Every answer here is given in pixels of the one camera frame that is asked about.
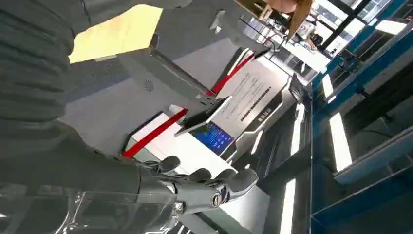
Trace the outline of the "person's hand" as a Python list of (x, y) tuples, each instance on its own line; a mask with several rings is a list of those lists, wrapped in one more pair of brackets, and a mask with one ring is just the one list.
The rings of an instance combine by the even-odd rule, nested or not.
[(296, 10), (298, 5), (297, 0), (265, 0), (272, 9), (283, 13), (291, 13)]

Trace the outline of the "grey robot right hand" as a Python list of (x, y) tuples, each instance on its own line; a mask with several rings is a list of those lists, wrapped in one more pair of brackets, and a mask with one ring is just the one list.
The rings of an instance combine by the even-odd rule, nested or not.
[(61, 122), (0, 124), (3, 234), (165, 234), (248, 193), (251, 169), (169, 176), (178, 159), (107, 157)]

